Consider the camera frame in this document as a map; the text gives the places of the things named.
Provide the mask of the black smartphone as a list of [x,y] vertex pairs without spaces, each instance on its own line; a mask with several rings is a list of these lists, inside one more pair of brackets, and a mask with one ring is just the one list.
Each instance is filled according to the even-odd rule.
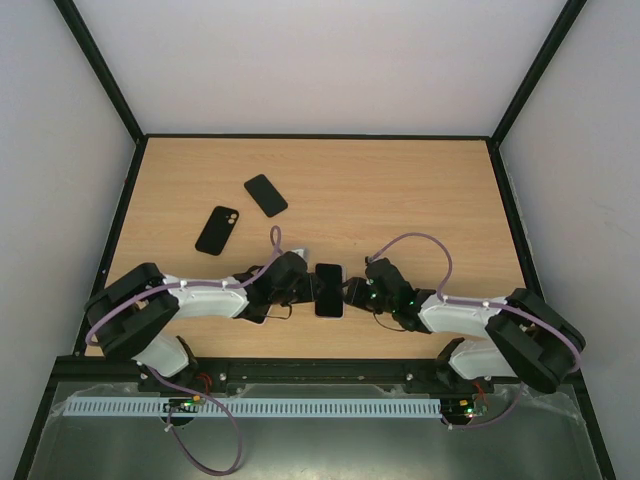
[[267,311],[248,310],[247,312],[243,313],[243,318],[255,324],[261,325],[266,321],[267,315],[268,315]]

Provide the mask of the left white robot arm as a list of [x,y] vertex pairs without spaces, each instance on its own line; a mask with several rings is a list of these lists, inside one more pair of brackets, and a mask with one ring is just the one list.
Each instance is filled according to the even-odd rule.
[[311,303],[319,280],[299,251],[222,279],[185,279],[143,263],[85,305],[85,342],[108,360],[132,360],[164,378],[195,367],[186,342],[164,332],[177,319],[223,317],[262,324],[274,305]]

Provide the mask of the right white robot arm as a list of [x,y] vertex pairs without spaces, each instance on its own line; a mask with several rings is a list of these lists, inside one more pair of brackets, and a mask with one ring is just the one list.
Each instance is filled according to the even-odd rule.
[[368,263],[365,276],[344,287],[348,305],[389,314],[402,331],[462,337],[447,346],[436,367],[437,382],[447,391],[479,378],[511,377],[553,393],[580,369],[584,336],[528,289],[489,299],[452,297],[412,287],[386,258]]

